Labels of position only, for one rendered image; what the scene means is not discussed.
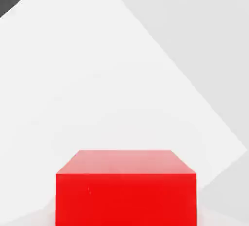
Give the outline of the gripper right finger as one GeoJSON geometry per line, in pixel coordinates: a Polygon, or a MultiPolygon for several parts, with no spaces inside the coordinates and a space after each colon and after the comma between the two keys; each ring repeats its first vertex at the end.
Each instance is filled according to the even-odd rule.
{"type": "Polygon", "coordinates": [[[218,212],[201,208],[198,210],[197,226],[244,226],[244,223],[218,212]]]}

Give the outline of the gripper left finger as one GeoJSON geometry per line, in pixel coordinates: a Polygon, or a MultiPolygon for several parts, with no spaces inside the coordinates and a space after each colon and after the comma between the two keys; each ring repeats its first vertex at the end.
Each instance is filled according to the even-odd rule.
{"type": "Polygon", "coordinates": [[[5,226],[55,226],[55,211],[36,211],[8,222],[5,226]]]}

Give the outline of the small red cube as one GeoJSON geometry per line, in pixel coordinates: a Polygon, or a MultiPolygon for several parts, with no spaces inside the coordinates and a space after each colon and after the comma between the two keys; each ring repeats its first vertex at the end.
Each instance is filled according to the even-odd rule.
{"type": "Polygon", "coordinates": [[[55,202],[55,226],[197,226],[196,173],[170,150],[80,150],[55,202]]]}

